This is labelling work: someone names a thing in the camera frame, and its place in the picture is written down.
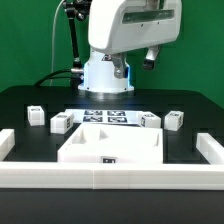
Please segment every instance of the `black tabletop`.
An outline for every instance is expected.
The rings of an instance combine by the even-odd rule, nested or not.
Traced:
[[[163,131],[164,163],[207,161],[196,150],[199,132],[224,144],[224,110],[200,93],[136,90],[134,97],[96,100],[67,87],[11,87],[0,94],[0,128],[15,129],[15,147],[6,161],[56,161],[65,135],[50,133],[50,119],[65,109],[151,111],[162,118],[184,112],[184,125]],[[45,126],[31,127],[27,106],[40,105]],[[223,191],[0,189],[2,223],[221,223]]]

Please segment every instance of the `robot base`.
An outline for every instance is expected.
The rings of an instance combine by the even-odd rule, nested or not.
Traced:
[[[116,100],[116,99],[123,99],[126,97],[134,96],[134,88],[132,88],[131,90],[127,90],[125,92],[119,92],[119,93],[92,92],[88,90],[79,89],[79,95],[85,96],[88,98],[99,99],[99,100],[104,100],[104,99]]]

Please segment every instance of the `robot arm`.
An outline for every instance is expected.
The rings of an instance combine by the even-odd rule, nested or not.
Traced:
[[[93,0],[89,43],[98,52],[117,54],[175,41],[181,9],[181,0]]]

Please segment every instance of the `black cable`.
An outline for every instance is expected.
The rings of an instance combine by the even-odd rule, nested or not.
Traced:
[[[55,71],[55,72],[52,72],[50,73],[49,75],[45,76],[44,78],[40,79],[39,81],[37,81],[34,86],[38,87],[41,85],[41,83],[43,83],[45,80],[48,80],[48,79],[54,79],[56,77],[53,78],[53,76],[55,75],[58,75],[58,74],[61,74],[61,73],[68,73],[68,72],[71,72],[71,69],[62,69],[62,70],[58,70],[58,71]]]
[[[79,80],[79,78],[77,77],[71,77],[71,76],[57,76],[57,77],[49,77],[49,78],[45,78],[45,79],[42,79],[42,81],[39,83],[39,85],[37,85],[36,87],[40,87],[40,84],[42,84],[44,81],[46,80],[51,80],[51,79],[77,79]]]

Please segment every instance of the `white plastic part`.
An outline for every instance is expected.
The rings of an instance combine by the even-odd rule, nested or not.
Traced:
[[[94,0],[89,17],[89,43],[96,51],[115,54],[175,41],[180,30],[181,0],[166,0],[162,10],[173,10],[172,18],[124,24],[126,13],[154,11],[146,0]]]
[[[28,106],[27,114],[31,126],[38,126],[45,124],[44,111],[41,106]]]
[[[65,134],[73,126],[74,115],[71,112],[60,112],[51,118],[51,133]]]
[[[3,129],[0,132],[0,161],[3,161],[15,145],[13,129]]]
[[[58,162],[102,163],[103,159],[162,164],[162,129],[82,124],[58,150]]]
[[[224,166],[1,162],[0,188],[224,190]]]
[[[196,148],[211,165],[224,165],[224,147],[210,134],[198,133]]]
[[[145,128],[160,128],[161,118],[151,112],[140,111],[137,113],[138,125]]]
[[[90,51],[90,58],[84,66],[84,82],[79,90],[94,93],[123,93],[133,91],[129,84],[129,77],[118,79],[114,76],[114,65],[110,56]]]
[[[184,112],[181,111],[170,111],[165,116],[164,129],[170,131],[178,131],[183,125]]]

